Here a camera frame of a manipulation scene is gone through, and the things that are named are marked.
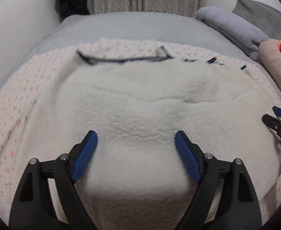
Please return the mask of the white fleece jacket navy trim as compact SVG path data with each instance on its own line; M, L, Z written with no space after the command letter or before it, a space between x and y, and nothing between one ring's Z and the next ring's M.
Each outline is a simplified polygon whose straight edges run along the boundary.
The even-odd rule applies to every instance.
M174 229L195 193L174 144L240 158L258 199L281 174L281 146L262 123L274 103L239 67L178 59L89 66L74 55L39 94L16 157L57 158L96 131L78 193L99 229Z

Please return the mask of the pink plush pillow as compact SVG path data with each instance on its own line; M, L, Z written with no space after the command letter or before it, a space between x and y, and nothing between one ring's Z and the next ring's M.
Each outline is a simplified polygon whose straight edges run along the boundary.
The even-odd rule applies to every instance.
M260 44L258 53L262 64L274 79L275 83L281 91L281 52L279 49L280 44L280 40L269 39Z

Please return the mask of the lavender folded blanket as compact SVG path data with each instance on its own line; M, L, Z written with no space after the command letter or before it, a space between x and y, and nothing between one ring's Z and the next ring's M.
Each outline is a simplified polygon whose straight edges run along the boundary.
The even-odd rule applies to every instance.
M261 62L259 46L269 37L261 29L242 17L219 7L202 7L195 13L195 18L232 41L250 59Z

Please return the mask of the grey textured pillow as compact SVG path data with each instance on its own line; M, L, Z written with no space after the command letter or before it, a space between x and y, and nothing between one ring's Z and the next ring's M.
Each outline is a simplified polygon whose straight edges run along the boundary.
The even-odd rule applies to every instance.
M281 12L254 0L237 0L232 13L261 29L269 38L281 40Z

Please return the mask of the cherry print cream sheet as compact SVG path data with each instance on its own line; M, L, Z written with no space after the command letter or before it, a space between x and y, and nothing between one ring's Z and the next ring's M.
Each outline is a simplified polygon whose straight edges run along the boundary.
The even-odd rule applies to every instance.
M118 56L124 53L123 57L131 57L133 54L140 53L138 50L141 49L144 50L143 55L149 56L154 52L154 48L160 45L164 45L171 54L179 58L206 60L216 57L217 61L228 65L246 64L247 71L262 83L273 102L281 105L281 99L277 98L277 92L270 84L272 81L264 77L265 72L259 65L251 64L251 60L231 58L202 47L155 40L100 39L91 44L79 44L37 54L13 73L0 91L0 219L4 223L8 223L13 166L16 164L15 157L19 152L22 131L29 119L29 109L35 106L35 99L37 101L42 88L57 74L64 61L72 57L77 47L99 57L105 56L102 54L116 57L116 53ZM260 201L263 223L268 221L281 203L281 173L278 179L273 181L275 184L269 186L270 190Z

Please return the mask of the light blue bed blanket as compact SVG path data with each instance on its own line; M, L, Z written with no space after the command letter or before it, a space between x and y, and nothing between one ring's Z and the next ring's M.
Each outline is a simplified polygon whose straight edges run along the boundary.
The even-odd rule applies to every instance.
M252 63L242 50L206 24L190 17L153 12L71 16L62 23L46 18L0 19L0 89L36 54L101 38L157 40L210 49Z

